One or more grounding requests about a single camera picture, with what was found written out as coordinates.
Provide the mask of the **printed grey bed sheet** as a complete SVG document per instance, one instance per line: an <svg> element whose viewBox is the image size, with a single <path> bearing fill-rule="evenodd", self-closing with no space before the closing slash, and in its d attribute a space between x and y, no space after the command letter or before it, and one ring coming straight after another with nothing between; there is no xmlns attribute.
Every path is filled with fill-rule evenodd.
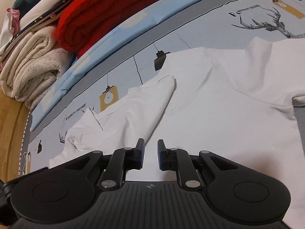
<svg viewBox="0 0 305 229"><path fill-rule="evenodd" d="M19 176L49 164L67 131L86 109L101 112L154 77L165 57L196 47L242 49L254 37L278 41L304 36L304 0L201 0L128 42L91 69L34 131L29 114Z"/></svg>

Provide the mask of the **red knitted blanket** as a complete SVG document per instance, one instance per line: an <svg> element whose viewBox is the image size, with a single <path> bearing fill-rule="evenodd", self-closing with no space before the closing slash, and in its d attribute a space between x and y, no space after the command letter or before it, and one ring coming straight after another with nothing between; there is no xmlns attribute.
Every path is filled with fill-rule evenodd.
<svg viewBox="0 0 305 229"><path fill-rule="evenodd" d="M81 57L123 21L159 0L73 0L61 14L56 38Z"/></svg>

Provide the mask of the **cream fleece blanket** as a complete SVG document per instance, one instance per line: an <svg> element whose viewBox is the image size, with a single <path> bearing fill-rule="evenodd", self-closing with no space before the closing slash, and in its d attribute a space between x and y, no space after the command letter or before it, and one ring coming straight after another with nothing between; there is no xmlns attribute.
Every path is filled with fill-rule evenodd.
<svg viewBox="0 0 305 229"><path fill-rule="evenodd" d="M33 110L70 67L73 54L60 47L56 25L28 33L1 64L5 95Z"/></svg>

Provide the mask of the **white t-shirt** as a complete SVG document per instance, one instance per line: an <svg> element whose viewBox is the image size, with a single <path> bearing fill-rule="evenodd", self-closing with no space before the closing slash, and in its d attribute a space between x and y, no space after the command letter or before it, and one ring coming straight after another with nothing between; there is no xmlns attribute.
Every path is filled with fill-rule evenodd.
<svg viewBox="0 0 305 229"><path fill-rule="evenodd" d="M304 105L304 40L254 38L244 50L194 48L166 57L159 73L105 111L87 109L68 131L54 167L91 150L146 143L129 179L159 181L157 141L205 149L281 180L290 211L304 213L304 153L294 115Z"/></svg>

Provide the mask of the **pink white garment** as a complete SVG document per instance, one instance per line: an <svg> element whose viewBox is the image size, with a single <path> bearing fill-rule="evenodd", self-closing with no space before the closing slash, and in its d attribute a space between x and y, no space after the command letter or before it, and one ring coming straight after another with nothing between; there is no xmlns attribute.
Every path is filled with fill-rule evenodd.
<svg viewBox="0 0 305 229"><path fill-rule="evenodd" d="M1 54L4 53L13 37L20 31L19 17L19 10L7 8L1 30Z"/></svg>

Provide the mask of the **light blue cloud quilt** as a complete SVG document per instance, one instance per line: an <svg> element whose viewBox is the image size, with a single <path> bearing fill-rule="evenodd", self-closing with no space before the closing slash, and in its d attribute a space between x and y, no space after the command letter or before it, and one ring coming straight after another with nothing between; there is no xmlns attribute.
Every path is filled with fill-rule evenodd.
<svg viewBox="0 0 305 229"><path fill-rule="evenodd" d="M51 86L32 111L30 131L34 131L60 99L82 77L105 58L139 35L162 23L169 17L201 0L159 0L115 27L78 60Z"/></svg>

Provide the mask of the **white pillow with dark trim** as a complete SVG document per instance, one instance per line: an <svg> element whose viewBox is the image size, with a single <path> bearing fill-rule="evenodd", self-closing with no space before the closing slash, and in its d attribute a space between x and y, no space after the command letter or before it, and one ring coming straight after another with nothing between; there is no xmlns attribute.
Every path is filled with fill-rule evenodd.
<svg viewBox="0 0 305 229"><path fill-rule="evenodd" d="M13 37L4 53L1 54L1 62L15 47L18 42L30 32L35 32L57 20L67 5L73 0L41 0L24 17L19 19L20 31ZM1 19L1 30L4 17Z"/></svg>

